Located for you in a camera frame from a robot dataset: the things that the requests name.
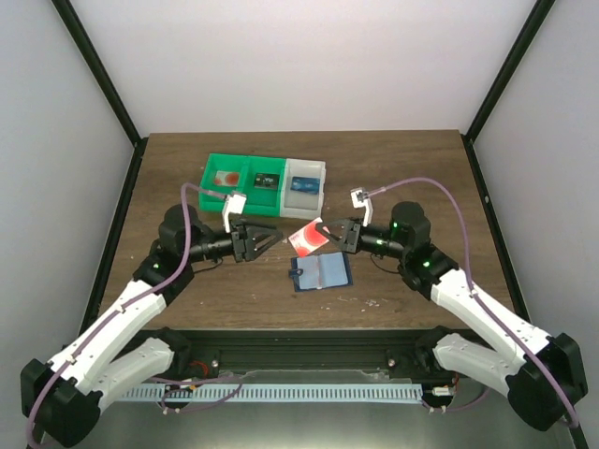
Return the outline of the red white card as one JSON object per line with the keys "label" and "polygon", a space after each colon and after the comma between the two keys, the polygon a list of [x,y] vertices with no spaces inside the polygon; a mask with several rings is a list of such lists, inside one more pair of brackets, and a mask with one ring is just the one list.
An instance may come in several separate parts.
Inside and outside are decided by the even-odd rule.
{"label": "red white card", "polygon": [[298,257],[308,256],[329,242],[316,229],[316,226],[321,223],[322,219],[316,218],[288,237],[288,242]]}

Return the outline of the navy blue card holder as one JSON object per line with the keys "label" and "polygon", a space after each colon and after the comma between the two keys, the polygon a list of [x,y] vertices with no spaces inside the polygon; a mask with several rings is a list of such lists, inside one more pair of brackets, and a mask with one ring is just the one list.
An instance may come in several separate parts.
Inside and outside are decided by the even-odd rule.
{"label": "navy blue card holder", "polygon": [[288,277],[296,292],[308,292],[353,284],[346,253],[322,253],[291,259]]}

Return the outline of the red white card carried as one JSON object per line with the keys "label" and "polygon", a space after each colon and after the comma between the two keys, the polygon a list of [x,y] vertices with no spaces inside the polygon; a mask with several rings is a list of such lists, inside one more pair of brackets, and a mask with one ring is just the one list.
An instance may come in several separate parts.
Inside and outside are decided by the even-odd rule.
{"label": "red white card carried", "polygon": [[239,185],[240,173],[238,171],[217,170],[213,183],[217,186],[236,187]]}

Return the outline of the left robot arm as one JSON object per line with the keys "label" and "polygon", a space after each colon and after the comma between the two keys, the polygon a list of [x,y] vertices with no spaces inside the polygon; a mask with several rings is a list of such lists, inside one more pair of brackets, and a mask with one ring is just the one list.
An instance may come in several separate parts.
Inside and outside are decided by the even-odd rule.
{"label": "left robot arm", "polygon": [[111,306],[47,362],[32,359],[22,369],[22,413],[30,447],[38,446],[35,426],[65,448],[77,445],[128,390],[186,365],[186,344],[168,329],[126,355],[121,351],[194,280],[195,263],[226,257],[254,261],[283,237],[273,225],[245,220],[223,224],[210,229],[189,205],[168,209],[148,256]]}

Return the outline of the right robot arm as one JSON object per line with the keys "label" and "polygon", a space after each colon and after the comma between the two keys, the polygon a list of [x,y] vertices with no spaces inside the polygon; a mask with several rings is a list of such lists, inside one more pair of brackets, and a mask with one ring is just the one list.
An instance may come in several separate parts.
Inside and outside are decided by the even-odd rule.
{"label": "right robot arm", "polygon": [[418,203],[396,204],[388,227],[346,218],[315,228],[344,253],[396,259],[411,290],[461,319],[483,339],[479,345],[457,333],[441,337],[431,352],[442,369],[500,393],[536,430],[547,431],[562,420],[574,424],[574,406],[588,393],[578,344],[565,333],[549,335],[469,283],[466,271],[431,242],[431,223]]}

